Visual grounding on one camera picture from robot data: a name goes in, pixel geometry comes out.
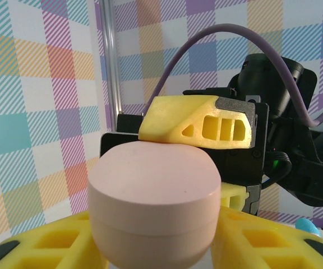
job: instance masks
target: yellow 3d-printed part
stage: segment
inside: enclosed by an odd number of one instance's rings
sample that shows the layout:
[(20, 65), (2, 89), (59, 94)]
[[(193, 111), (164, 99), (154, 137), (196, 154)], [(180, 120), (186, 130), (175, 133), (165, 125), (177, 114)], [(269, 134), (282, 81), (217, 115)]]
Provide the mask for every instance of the yellow 3d-printed part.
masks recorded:
[(20, 244), (0, 260), (0, 269), (107, 269), (90, 231), (88, 212), (13, 236)]
[(246, 187), (222, 182), (222, 206), (241, 211), (248, 197)]
[(305, 239), (323, 240), (277, 222), (221, 207), (211, 245), (214, 269), (323, 269)]
[(252, 128), (242, 112), (218, 109), (217, 96), (155, 97), (139, 129), (139, 140), (208, 149), (248, 149)]

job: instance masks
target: purple cable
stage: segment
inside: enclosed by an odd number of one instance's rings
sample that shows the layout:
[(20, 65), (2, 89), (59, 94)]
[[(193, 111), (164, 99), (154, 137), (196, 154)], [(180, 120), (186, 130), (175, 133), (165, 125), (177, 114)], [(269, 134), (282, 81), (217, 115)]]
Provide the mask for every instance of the purple cable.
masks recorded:
[(291, 75), (287, 65), (279, 55), (279, 53), (260, 35), (255, 33), (254, 31), (235, 24), (217, 24), (204, 30), (201, 30), (199, 33), (194, 35), (191, 39), (189, 39), (175, 54), (173, 59), (170, 61), (168, 66), (166, 67), (162, 77), (160, 78), (157, 86), (155, 87), (153, 93), (151, 94), (150, 99), (145, 105), (143, 110), (144, 115), (150, 107), (150, 104), (154, 97), (158, 96), (160, 91), (162, 90), (167, 78), (172, 72), (174, 66), (178, 63), (178, 61), (182, 58), (186, 51), (190, 47), (192, 47), (196, 42), (200, 39), (206, 37), (207, 35), (211, 35), (218, 32), (229, 32), (240, 35), (249, 41), (253, 42), (262, 52), (270, 59), (271, 63), (275, 66), (276, 70), (279, 72), (281, 79), (283, 80), (286, 89), (290, 93), (291, 100), (295, 106), (295, 110), (300, 117), (302, 123), (308, 127), (316, 127), (323, 122), (323, 113), (318, 116), (315, 120), (310, 118), (310, 115), (307, 112), (307, 109), (303, 103), (300, 91), (297, 87), (297, 84)]

